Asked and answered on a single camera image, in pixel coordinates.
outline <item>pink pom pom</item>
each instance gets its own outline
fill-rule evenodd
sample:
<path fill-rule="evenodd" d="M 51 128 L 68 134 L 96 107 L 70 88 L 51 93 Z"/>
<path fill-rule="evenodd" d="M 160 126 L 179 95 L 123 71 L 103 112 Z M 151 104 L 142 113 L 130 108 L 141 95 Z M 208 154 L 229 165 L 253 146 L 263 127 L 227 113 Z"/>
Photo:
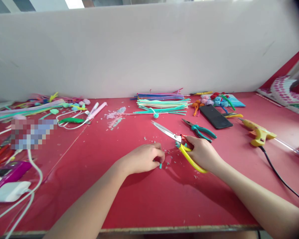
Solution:
<path fill-rule="evenodd" d="M 214 102 L 212 100 L 208 100 L 205 105 L 213 105 Z"/>

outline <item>black cable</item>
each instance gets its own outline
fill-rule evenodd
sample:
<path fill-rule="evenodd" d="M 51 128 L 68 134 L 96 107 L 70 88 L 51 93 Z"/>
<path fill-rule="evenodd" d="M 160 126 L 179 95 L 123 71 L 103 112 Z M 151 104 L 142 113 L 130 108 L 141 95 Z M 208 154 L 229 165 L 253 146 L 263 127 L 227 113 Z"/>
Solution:
<path fill-rule="evenodd" d="M 291 189 L 291 187 L 289 187 L 288 184 L 286 184 L 285 181 L 284 181 L 284 180 L 280 177 L 280 175 L 277 173 L 277 171 L 275 170 L 275 168 L 274 168 L 273 165 L 271 164 L 271 162 L 270 162 L 270 160 L 269 160 L 269 157 L 268 157 L 268 155 L 267 155 L 267 152 L 266 152 L 266 150 L 264 149 L 264 147 L 259 146 L 259 148 L 260 148 L 260 149 L 263 151 L 263 153 L 265 154 L 266 159 L 267 159 L 267 161 L 268 161 L 270 167 L 272 168 L 272 170 L 273 170 L 274 173 L 276 174 L 276 176 L 281 180 L 281 182 L 282 182 L 287 188 L 289 188 L 289 190 L 290 190 L 291 192 L 293 192 L 293 193 L 299 198 L 299 195 L 298 195 L 295 191 L 293 191 L 293 190 Z"/>

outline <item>right hand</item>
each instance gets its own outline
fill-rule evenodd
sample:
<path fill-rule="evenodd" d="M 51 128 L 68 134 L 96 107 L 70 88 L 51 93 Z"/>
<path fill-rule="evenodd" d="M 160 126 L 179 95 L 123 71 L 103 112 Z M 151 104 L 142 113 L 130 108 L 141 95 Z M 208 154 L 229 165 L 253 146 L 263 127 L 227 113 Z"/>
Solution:
<path fill-rule="evenodd" d="M 186 139 L 194 145 L 193 151 L 187 152 L 188 155 L 201 168 L 216 174 L 216 171 L 223 165 L 225 161 L 218 155 L 214 147 L 205 139 L 187 136 Z"/>

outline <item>red table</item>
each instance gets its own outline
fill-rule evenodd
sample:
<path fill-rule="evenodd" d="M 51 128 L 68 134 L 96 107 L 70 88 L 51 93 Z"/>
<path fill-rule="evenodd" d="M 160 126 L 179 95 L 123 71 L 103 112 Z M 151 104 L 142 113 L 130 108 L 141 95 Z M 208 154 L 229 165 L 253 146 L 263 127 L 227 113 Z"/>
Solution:
<path fill-rule="evenodd" d="M 235 93 L 246 104 L 237 112 L 297 148 L 299 146 L 299 115 L 258 97 L 255 93 Z M 150 122 L 151 115 L 125 116 L 113 130 L 104 114 L 127 108 L 137 110 L 136 102 L 124 99 L 100 99 L 108 106 L 90 125 L 75 130 L 58 128 L 46 145 L 33 150 L 36 163 L 45 182 L 36 192 L 34 202 L 15 230 L 15 235 L 45 234 L 61 215 L 110 166 L 134 148 L 154 141 L 166 150 L 162 169 L 129 176 L 119 190 L 104 222 L 102 232 L 162 232 L 162 231 L 220 231 L 247 230 L 259 225 L 233 191 L 211 173 L 200 174 L 186 161 L 175 142 Z M 193 117 L 193 109 L 186 116 L 165 114 L 157 121 L 176 134 L 194 135 L 182 118 L 212 130 L 217 139 L 213 146 L 220 156 L 238 171 L 263 187 L 299 207 L 294 196 L 274 175 L 263 152 L 250 145 L 248 129 L 237 118 L 229 119 L 234 126 L 216 130 L 200 114 Z M 7 134 L 0 136 L 0 142 Z M 299 194 L 299 156 L 276 140 L 266 142 L 265 149 L 282 178 Z M 38 181 L 34 169 L 22 180 Z M 0 204 L 0 214 L 12 204 Z M 0 236 L 8 229 L 22 206 L 0 219 Z"/>

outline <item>white wall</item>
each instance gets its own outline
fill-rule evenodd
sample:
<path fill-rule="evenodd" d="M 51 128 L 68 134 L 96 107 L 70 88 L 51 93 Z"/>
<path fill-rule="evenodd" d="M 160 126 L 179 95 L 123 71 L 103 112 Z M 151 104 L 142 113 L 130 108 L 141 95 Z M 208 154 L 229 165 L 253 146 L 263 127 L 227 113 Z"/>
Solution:
<path fill-rule="evenodd" d="M 0 100 L 253 91 L 298 50 L 288 0 L 0 14 Z"/>

